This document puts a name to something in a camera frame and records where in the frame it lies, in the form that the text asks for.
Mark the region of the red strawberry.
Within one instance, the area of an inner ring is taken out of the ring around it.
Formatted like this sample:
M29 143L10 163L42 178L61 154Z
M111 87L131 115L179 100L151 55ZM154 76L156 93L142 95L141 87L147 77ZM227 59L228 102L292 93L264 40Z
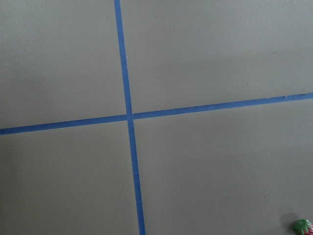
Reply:
M297 220L292 229L296 235L313 235L313 224L307 219Z

